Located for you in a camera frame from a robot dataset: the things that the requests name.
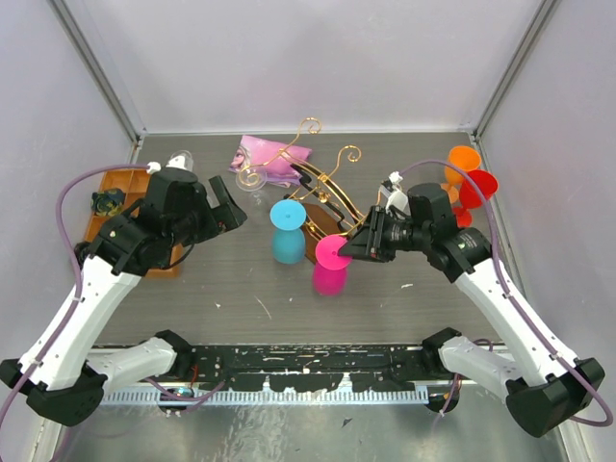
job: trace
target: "pink cup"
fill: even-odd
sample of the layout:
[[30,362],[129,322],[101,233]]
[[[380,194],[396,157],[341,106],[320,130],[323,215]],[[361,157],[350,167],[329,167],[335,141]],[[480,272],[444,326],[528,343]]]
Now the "pink cup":
[[351,257],[338,256],[338,250],[347,240],[342,236],[327,236],[319,241],[315,250],[317,263],[312,275],[315,290],[320,295],[338,295],[347,282],[347,266]]

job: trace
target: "plastic cup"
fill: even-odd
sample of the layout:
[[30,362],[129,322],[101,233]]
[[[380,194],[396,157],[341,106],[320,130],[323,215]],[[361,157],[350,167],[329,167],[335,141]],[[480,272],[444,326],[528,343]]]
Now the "plastic cup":
[[[477,183],[487,200],[490,200],[499,188],[499,182],[489,171],[473,170],[469,171],[469,176]],[[477,207],[481,207],[481,198],[468,181],[462,183],[460,187],[460,203],[465,209],[476,209]]]
[[300,226],[306,220],[306,209],[299,202],[285,199],[271,208],[269,218],[276,227],[271,239],[273,258],[286,265],[301,262],[306,252],[306,239]]
[[351,257],[341,257],[338,250],[347,240],[342,236],[327,236],[319,241],[315,249],[315,271],[312,282],[320,295],[338,295],[347,282],[347,267],[353,261]]
[[[473,171],[481,165],[481,156],[469,146],[455,146],[450,152],[447,160],[450,164],[464,171]],[[445,178],[450,187],[459,185],[464,181],[464,177],[453,168],[445,167]]]
[[347,243],[342,236],[327,236],[319,241],[315,250],[315,257],[327,270],[342,270],[353,261],[351,257],[338,256],[338,250]]
[[334,296],[342,293],[347,282],[347,269],[327,269],[319,262],[312,273],[312,283],[319,295]]

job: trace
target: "small object in tray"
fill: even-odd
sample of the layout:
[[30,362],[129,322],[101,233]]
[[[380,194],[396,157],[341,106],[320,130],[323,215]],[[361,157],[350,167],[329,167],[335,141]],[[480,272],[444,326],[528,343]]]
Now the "small object in tray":
[[126,194],[120,188],[93,192],[90,207],[97,217],[113,217],[122,211]]

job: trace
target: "gold wire hanger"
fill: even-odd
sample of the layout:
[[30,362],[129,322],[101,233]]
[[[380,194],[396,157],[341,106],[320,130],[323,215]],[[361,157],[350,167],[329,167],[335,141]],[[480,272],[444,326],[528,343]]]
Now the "gold wire hanger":
[[[334,182],[331,177],[340,168],[341,161],[345,153],[346,159],[352,164],[354,164],[362,158],[362,150],[353,144],[348,144],[344,146],[342,149],[340,149],[340,151],[338,151],[338,157],[336,159],[336,166],[334,167],[334,169],[329,173],[324,173],[320,168],[312,165],[305,160],[294,157],[288,151],[288,149],[299,140],[301,132],[306,125],[306,132],[310,135],[316,135],[321,131],[322,128],[321,121],[317,118],[304,118],[299,124],[299,127],[297,128],[297,133],[295,134],[294,139],[290,143],[278,149],[277,153],[271,159],[268,159],[262,164],[252,164],[242,167],[242,169],[238,172],[239,181],[247,187],[254,187],[262,181],[263,173],[259,171],[261,168],[268,166],[278,158],[286,159],[290,162],[292,167],[294,167],[294,169],[302,175],[302,177],[310,178],[314,176],[317,182],[314,187],[310,188],[308,185],[309,180],[305,181],[302,183],[302,186],[308,190],[306,194],[298,195],[301,191],[300,186],[291,194],[285,195],[285,198],[302,202],[310,195],[315,196],[321,204],[327,205],[332,210],[339,211],[339,213],[336,213],[336,215],[338,215],[338,217],[340,218],[340,220],[338,221],[338,226],[339,228],[341,228],[341,232],[339,233],[339,235],[345,237],[349,236],[352,231],[357,229],[366,220],[366,216],[360,212],[360,210],[353,204],[345,191],[340,186],[338,186],[338,184]],[[340,203],[332,200],[332,195],[335,196],[338,201],[343,204],[342,207]],[[343,208],[346,209],[346,211],[350,215],[352,222],[348,221],[345,218],[345,214],[344,212],[342,212]],[[306,229],[308,230],[309,234],[317,240],[320,240],[327,236],[327,233],[320,229],[319,226],[314,223],[310,217],[306,219]]]

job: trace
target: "gold decorative wire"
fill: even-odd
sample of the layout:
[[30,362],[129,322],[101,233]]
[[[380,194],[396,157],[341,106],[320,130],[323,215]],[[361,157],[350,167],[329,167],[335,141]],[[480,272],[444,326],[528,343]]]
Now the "gold decorative wire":
[[263,162],[262,164],[250,164],[247,166],[243,166],[242,169],[238,171],[238,178],[240,179],[240,183],[248,187],[253,187],[253,186],[258,185],[261,181],[261,175],[259,174],[258,171],[254,171],[254,168],[267,167],[269,164],[271,164],[273,161],[275,161],[279,157],[283,157],[287,160],[292,159],[295,163],[305,164],[305,165],[310,166],[308,162],[302,161],[301,159],[298,159],[292,156],[289,153],[289,151],[287,151],[287,149],[289,149],[291,146],[293,146],[297,142],[297,140],[299,140],[299,137],[301,136],[301,130],[304,128],[304,125],[306,125],[307,123],[310,123],[310,125],[306,128],[306,131],[309,134],[316,135],[318,132],[321,131],[321,121],[320,120],[318,120],[315,117],[304,118],[301,121],[301,123],[299,123],[299,127],[297,128],[297,133],[295,134],[295,138],[293,138],[293,140],[286,146],[278,149],[278,152],[276,152],[276,154],[271,159]]
[[[289,142],[286,146],[278,149],[278,152],[269,160],[263,162],[262,164],[252,164],[242,167],[242,169],[238,172],[238,178],[240,182],[247,187],[254,187],[261,181],[261,174],[257,169],[259,167],[266,167],[271,164],[276,159],[282,157],[290,161],[292,164],[296,164],[301,167],[306,172],[310,173],[317,179],[317,184],[314,188],[312,188],[309,192],[304,195],[298,195],[301,190],[301,187],[298,187],[295,191],[293,191],[288,198],[292,200],[296,200],[301,202],[309,197],[311,194],[316,193],[321,204],[330,204],[334,206],[337,210],[341,211],[341,206],[332,200],[332,194],[340,201],[344,208],[350,214],[353,222],[349,222],[347,219],[342,218],[338,221],[338,223],[343,223],[348,227],[346,231],[339,233],[340,236],[348,236],[349,233],[357,229],[363,222],[366,220],[366,216],[360,212],[360,210],[353,204],[347,194],[344,192],[342,188],[340,188],[331,177],[338,171],[341,165],[341,161],[343,155],[346,154],[346,159],[351,163],[356,163],[362,158],[362,150],[353,145],[348,144],[344,146],[340,151],[338,151],[338,157],[336,159],[336,166],[329,173],[324,173],[320,168],[315,167],[309,162],[298,159],[293,156],[289,152],[289,148],[293,146],[300,138],[302,131],[306,131],[310,135],[315,135],[321,131],[322,125],[321,121],[315,117],[306,117],[304,118],[299,126],[297,127],[297,133],[291,142]],[[381,192],[379,190],[378,197],[376,203],[380,201]],[[327,236],[327,234],[319,228],[319,226],[314,223],[310,218],[306,219],[306,229],[308,233],[315,237],[317,240],[322,239]]]

